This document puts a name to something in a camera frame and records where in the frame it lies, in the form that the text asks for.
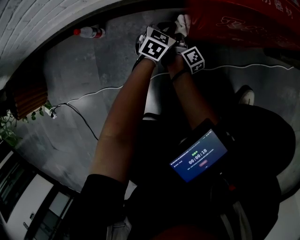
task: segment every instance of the red bottle cap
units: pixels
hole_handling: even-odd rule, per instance
[[[79,35],[81,33],[80,29],[74,29],[73,31],[74,35]]]

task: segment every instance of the white paneled wall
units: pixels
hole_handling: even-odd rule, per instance
[[[120,0],[0,0],[0,89],[38,46],[74,20]]]

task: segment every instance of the blue screen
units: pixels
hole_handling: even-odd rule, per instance
[[[188,150],[172,161],[170,166],[185,182],[189,182],[217,162],[226,152],[226,147],[217,135],[209,130]]]

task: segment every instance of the white cloth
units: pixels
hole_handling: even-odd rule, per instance
[[[189,33],[189,29],[191,27],[191,18],[189,15],[179,15],[177,20],[175,21],[177,28],[176,33],[181,33],[184,37],[186,37]]]

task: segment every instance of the timer digits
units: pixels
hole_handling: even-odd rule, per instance
[[[193,164],[196,160],[198,160],[199,158],[201,158],[201,156],[203,156],[206,152],[207,152],[207,150],[203,149],[200,154],[197,154],[197,156],[195,156],[194,159],[191,159],[188,163],[189,164]]]

